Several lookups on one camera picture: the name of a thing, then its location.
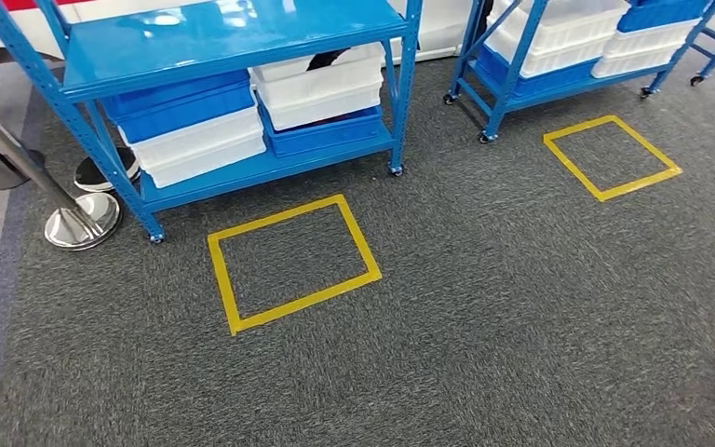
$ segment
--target shelf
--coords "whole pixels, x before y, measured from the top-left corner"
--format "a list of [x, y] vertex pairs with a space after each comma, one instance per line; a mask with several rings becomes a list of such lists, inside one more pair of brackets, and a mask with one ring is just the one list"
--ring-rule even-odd
[[[628, 81], [630, 79], [635, 79], [641, 76], [653, 75], [658, 72], [669, 70], [671, 64], [672, 62], [667, 63], [665, 65], [659, 65], [657, 67], [638, 70], [636, 72], [618, 74], [616, 76], [609, 76], [603, 78], [591, 77], [586, 82], [581, 84], [547, 90], [537, 95], [527, 96], [521, 99], [510, 98], [506, 103], [506, 111], [513, 112], [515, 110], [521, 110], [527, 107], [532, 107], [534, 105], [543, 104], [545, 102], [568, 98], [570, 96], [585, 93], [596, 88], [606, 87], [611, 84], [617, 84], [619, 82]], [[483, 84], [495, 98], [498, 98], [500, 95], [501, 86], [497, 82], [495, 82], [495, 80], [492, 79], [489, 74], [487, 74], [482, 68], [480, 68], [476, 61], [468, 62], [467, 66], [469, 67], [470, 71], [472, 71], [473, 74], [479, 79], [481, 84]]]
[[141, 176], [141, 195], [150, 212], [178, 207], [220, 194], [271, 182], [311, 169], [390, 150], [393, 139], [384, 126], [375, 138], [341, 144], [294, 156], [277, 157], [266, 152], [235, 164], [199, 175], [184, 182], [157, 189], [149, 175]]
[[403, 35], [386, 0], [218, 0], [72, 26], [62, 92], [83, 101]]

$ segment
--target black object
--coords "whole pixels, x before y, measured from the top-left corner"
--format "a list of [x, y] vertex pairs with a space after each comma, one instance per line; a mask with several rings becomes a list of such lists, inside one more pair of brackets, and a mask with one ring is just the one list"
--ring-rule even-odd
[[[116, 153], [119, 154], [119, 159], [128, 172], [130, 180], [138, 178], [139, 164], [133, 152], [127, 147], [117, 147]], [[85, 158], [75, 169], [75, 186], [90, 193], [103, 193], [114, 189], [114, 186], [105, 179], [97, 169], [97, 165], [89, 157]]]
[[336, 49], [334, 51], [327, 51], [325, 53], [319, 53], [311, 60], [308, 64], [308, 72], [311, 70], [316, 70], [317, 68], [330, 67], [339, 56], [344, 54], [349, 48]]
[[479, 27], [476, 31], [476, 35], [483, 35], [486, 31], [486, 18], [489, 17], [489, 13], [492, 12], [492, 7], [494, 7], [494, 0], [485, 0], [483, 2], [483, 9], [481, 10], [481, 20], [479, 20]]

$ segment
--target caster wheel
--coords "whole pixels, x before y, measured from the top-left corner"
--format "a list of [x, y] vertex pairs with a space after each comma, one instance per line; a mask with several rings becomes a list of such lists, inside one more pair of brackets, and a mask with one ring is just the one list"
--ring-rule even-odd
[[387, 173], [391, 177], [401, 177], [401, 174], [404, 173], [404, 165], [400, 166], [399, 168], [388, 168]]

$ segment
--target yellow tape square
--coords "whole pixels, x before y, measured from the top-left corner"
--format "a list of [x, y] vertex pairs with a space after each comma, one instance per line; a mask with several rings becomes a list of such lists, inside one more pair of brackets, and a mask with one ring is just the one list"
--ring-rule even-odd
[[[338, 206], [338, 210], [341, 212], [341, 215], [346, 222], [346, 227], [349, 229], [349, 233], [355, 241], [357, 251], [360, 253], [360, 257], [366, 265], [366, 273], [328, 287], [325, 290], [315, 291], [314, 293], [306, 295], [303, 298], [298, 298], [294, 301], [284, 305], [279, 305], [248, 318], [241, 318], [239, 316], [239, 310], [237, 310], [236, 298], [234, 290], [232, 289], [231, 281], [229, 280], [229, 274], [226, 271], [226, 261], [223, 258], [220, 241], [228, 237], [234, 237], [258, 228], [277, 224], [301, 214], [314, 210], [320, 210], [332, 205]], [[215, 268], [215, 277], [218, 280], [218, 288], [221, 290], [223, 309], [226, 313], [226, 320], [229, 323], [229, 331], [233, 336], [236, 335], [237, 332], [262, 325], [274, 319], [285, 317], [288, 314], [297, 312], [298, 310], [306, 308], [309, 305], [321, 303], [336, 295], [352, 291], [358, 287], [365, 286], [370, 282], [382, 278], [379, 265], [377, 265], [377, 262], [374, 260], [374, 256], [369, 250], [369, 245], [366, 243], [363, 233], [360, 232], [358, 222], [355, 221], [355, 216], [352, 215], [349, 205], [346, 204], [346, 199], [341, 194], [323, 198], [321, 200], [302, 205], [301, 207], [286, 210], [253, 222], [243, 223], [242, 225], [226, 228], [225, 230], [212, 233], [207, 236], [207, 244], [209, 246], [209, 255], [212, 258], [212, 263]]]
[[[574, 133], [587, 130], [587, 129], [592, 129], [597, 126], [601, 126], [602, 124], [608, 124], [608, 123], [615, 123], [619, 128], [623, 129], [629, 136], [631, 136], [636, 142], [640, 143], [645, 149], [648, 150], [651, 154], [653, 154], [656, 158], [659, 159], [662, 163], [665, 164], [668, 168], [666, 170], [663, 170], [661, 172], [658, 172], [654, 175], [649, 175], [648, 177], [635, 180], [633, 182], [629, 183], [624, 183], [620, 186], [616, 186], [614, 188], [610, 188], [604, 191], [601, 191], [598, 187], [596, 187], [595, 184], [572, 162], [572, 160], [569, 159], [560, 149], [559, 147], [555, 144], [555, 140], [558, 138], [562, 138], [568, 135], [572, 135]], [[549, 150], [554, 154], [558, 160], [560, 160], [560, 163], [562, 163], [566, 169], [568, 169], [574, 177], [579, 180], [582, 185], [592, 194], [595, 198], [597, 198], [600, 202], [603, 202], [605, 200], [609, 200], [613, 197], [621, 196], [626, 193], [630, 193], [632, 191], [636, 191], [640, 188], [643, 188], [645, 186], [648, 186], [650, 184], [662, 182], [663, 180], [669, 179], [670, 177], [674, 177], [680, 173], [682, 173], [681, 168], [676, 166], [675, 163], [673, 163], [672, 160], [670, 160], [667, 156], [662, 154], [658, 149], [654, 147], [653, 144], [648, 142], [645, 138], [642, 137], [639, 133], [637, 133], [636, 130], [632, 129], [627, 123], [625, 123], [621, 118], [615, 116], [615, 115], [607, 115], [607, 116], [602, 116], [601, 118], [596, 118], [592, 119], [590, 121], [586, 121], [584, 123], [580, 123], [574, 126], [569, 126], [566, 129], [561, 129], [561, 130], [556, 130], [554, 132], [549, 132], [544, 134], [544, 144], [546, 144], [546, 147], [549, 148]]]

